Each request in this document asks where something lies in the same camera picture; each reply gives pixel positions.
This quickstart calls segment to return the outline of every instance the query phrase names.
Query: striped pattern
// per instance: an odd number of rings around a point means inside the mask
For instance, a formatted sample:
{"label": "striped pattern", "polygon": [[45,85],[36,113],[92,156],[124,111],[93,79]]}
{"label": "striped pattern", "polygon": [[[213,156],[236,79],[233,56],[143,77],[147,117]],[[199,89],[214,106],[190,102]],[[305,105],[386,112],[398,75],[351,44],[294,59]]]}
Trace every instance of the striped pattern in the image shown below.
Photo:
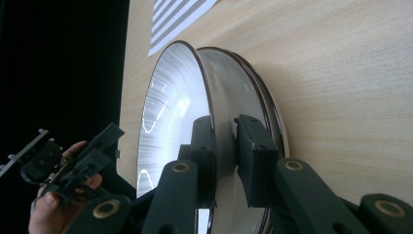
{"label": "striped pattern", "polygon": [[148,56],[161,50],[182,30],[208,11],[215,2],[216,0],[155,0]]}

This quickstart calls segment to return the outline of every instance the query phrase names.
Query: human hand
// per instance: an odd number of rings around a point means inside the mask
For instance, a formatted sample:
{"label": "human hand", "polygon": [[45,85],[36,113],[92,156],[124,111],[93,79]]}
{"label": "human hand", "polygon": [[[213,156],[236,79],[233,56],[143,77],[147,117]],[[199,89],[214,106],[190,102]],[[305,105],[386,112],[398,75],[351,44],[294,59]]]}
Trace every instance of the human hand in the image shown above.
{"label": "human hand", "polygon": [[[63,158],[73,156],[86,144],[80,141],[70,146],[62,153]],[[96,174],[85,182],[91,189],[97,189],[102,183],[102,176]],[[61,204],[60,198],[54,192],[48,192],[41,196],[44,187],[37,193],[37,198],[32,204],[28,231],[31,234],[64,233],[71,222],[88,203],[86,198],[75,197],[67,204]]]}

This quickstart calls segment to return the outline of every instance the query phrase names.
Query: light wood grain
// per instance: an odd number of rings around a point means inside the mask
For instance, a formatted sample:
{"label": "light wood grain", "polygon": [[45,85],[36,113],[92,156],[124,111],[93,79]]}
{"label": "light wood grain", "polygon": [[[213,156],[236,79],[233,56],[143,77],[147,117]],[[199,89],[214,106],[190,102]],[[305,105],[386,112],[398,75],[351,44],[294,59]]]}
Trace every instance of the light wood grain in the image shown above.
{"label": "light wood grain", "polygon": [[[118,171],[136,183],[152,2],[131,1]],[[413,2],[218,1],[178,35],[247,59],[279,104],[291,157],[358,204],[387,193],[413,205]]]}

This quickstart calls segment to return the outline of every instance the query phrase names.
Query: black background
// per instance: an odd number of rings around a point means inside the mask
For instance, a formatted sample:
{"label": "black background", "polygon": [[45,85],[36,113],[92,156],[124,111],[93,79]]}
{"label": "black background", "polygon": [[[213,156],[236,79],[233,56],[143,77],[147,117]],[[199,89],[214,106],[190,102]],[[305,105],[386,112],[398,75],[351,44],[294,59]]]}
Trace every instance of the black background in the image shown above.
{"label": "black background", "polygon": [[[0,3],[0,164],[39,129],[67,148],[119,125],[129,1]],[[0,178],[2,233],[27,233],[37,189]]]}

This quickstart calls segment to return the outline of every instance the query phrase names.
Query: wooden surface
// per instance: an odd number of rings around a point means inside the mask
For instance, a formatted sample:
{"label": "wooden surface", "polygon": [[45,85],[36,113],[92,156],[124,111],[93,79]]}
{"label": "wooden surface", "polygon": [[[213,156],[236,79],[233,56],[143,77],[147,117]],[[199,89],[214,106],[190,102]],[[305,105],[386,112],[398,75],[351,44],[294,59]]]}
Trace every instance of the wooden surface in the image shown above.
{"label": "wooden surface", "polygon": [[[136,183],[152,1],[131,1],[118,171]],[[278,103],[291,157],[358,204],[387,193],[413,205],[413,2],[218,1],[178,35],[247,59]]]}

